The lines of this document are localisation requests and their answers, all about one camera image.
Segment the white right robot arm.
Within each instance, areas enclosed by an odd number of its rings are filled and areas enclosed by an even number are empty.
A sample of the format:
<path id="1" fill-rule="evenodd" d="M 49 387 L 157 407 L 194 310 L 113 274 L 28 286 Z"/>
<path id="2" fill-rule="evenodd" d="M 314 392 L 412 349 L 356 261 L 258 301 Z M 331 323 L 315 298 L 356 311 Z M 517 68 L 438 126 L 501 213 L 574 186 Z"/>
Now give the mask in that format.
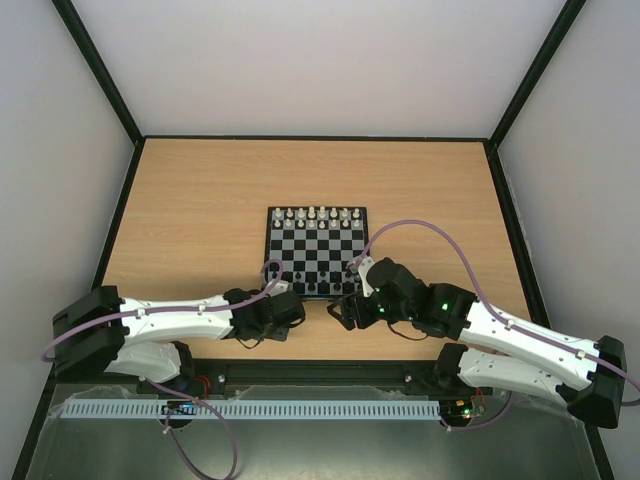
<path id="1" fill-rule="evenodd" d="M 346 330 L 408 322 L 445 338 L 434 375 L 445 390 L 464 385 L 522 393 L 564 407 L 595 427 L 615 429 L 623 405 L 623 343 L 581 339 L 508 314 L 448 283 L 425 284 L 389 258 L 365 258 L 360 287 L 327 309 Z"/>

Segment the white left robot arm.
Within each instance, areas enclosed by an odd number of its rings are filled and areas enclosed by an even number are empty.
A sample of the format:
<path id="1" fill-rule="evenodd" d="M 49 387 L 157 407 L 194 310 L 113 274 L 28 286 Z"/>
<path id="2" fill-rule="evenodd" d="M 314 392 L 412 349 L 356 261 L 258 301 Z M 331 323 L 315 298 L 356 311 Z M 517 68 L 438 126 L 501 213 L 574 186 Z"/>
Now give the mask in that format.
<path id="1" fill-rule="evenodd" d="M 300 297 L 284 281 L 174 302 L 125 298 L 103 286 L 53 317 L 42 359 L 65 382 L 109 373 L 166 383 L 193 376 L 189 338 L 283 341 L 304 319 Z"/>

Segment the black and silver chessboard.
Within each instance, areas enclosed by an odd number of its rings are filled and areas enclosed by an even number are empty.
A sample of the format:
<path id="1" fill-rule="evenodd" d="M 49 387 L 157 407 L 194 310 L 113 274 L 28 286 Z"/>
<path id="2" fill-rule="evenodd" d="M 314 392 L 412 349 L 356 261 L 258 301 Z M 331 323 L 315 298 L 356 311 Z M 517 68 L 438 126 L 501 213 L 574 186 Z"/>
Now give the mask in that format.
<path id="1" fill-rule="evenodd" d="M 310 206 L 314 206 L 316 210 L 316 226 L 314 229 L 308 228 L 308 221 L 310 220 L 308 215 L 308 209 Z M 357 256 L 359 256 L 364 247 L 369 241 L 369 229 L 368 229 L 368 212 L 364 206 L 324 206 L 328 213 L 328 218 L 322 220 L 318 218 L 318 211 L 323 205 L 309 205 L 309 206 L 270 206 L 267 210 L 266 221 L 266 239 L 265 239 L 265 258 L 267 260 L 278 259 L 283 265 L 283 273 L 291 272 L 292 281 L 289 282 L 290 286 L 294 290 L 294 284 L 301 282 L 305 284 L 305 293 L 298 294 L 303 299 L 313 300 L 328 300 L 345 296 L 342 293 L 342 284 L 345 282 L 351 282 L 354 284 L 354 293 L 360 287 L 360 279 L 357 275 L 353 274 L 350 279 L 345 278 L 345 272 L 351 271 L 349 269 L 349 263 Z M 332 229 L 330 222 L 333 220 L 330 218 L 330 211 L 335 207 L 338 211 L 339 227 Z M 273 223 L 274 210 L 279 208 L 282 211 L 281 228 L 275 229 Z M 305 228 L 297 228 L 297 212 L 299 208 L 306 210 Z M 342 229 L 341 224 L 341 210 L 346 208 L 349 211 L 350 228 Z M 352 226 L 352 212 L 354 209 L 360 210 L 360 227 L 354 229 Z M 291 209 L 294 212 L 294 218 L 289 219 L 294 222 L 294 227 L 287 229 L 285 227 L 286 211 Z M 327 224 L 326 229 L 319 229 L 319 222 L 325 221 Z M 328 278 L 323 280 L 319 276 L 319 272 L 326 270 L 328 272 Z M 300 281 L 295 280 L 295 273 L 302 272 L 303 278 Z M 308 284 L 310 283 L 306 278 L 307 272 L 316 273 L 316 281 L 319 285 L 321 281 L 329 283 L 330 291 L 328 294 L 310 294 L 308 292 Z M 340 272 L 341 280 L 341 292 L 334 293 L 332 291 L 332 284 L 336 282 L 331 281 L 331 273 Z"/>

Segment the black aluminium front rail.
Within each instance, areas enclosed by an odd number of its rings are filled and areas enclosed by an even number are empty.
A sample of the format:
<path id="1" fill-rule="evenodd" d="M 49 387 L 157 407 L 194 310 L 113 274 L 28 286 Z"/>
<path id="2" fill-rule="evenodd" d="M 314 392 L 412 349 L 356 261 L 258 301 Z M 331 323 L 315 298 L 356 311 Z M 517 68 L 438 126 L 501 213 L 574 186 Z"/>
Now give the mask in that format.
<path id="1" fill-rule="evenodd" d="M 499 389 L 564 405 L 577 392 L 551 375 L 511 357 L 447 344 L 436 360 L 294 361 L 198 359 L 178 384 L 192 393 L 229 396 L 250 386 L 371 386 L 437 400 Z"/>

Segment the black frame post rear right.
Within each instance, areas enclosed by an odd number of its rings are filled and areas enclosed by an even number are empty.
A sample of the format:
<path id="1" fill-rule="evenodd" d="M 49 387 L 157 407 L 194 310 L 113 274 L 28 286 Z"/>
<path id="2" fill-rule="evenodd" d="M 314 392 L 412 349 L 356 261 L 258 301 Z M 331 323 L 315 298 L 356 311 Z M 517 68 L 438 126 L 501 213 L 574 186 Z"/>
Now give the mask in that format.
<path id="1" fill-rule="evenodd" d="M 495 149 L 498 149 L 507 137 L 586 4 L 586 0 L 567 0 L 564 2 L 489 139 Z"/>

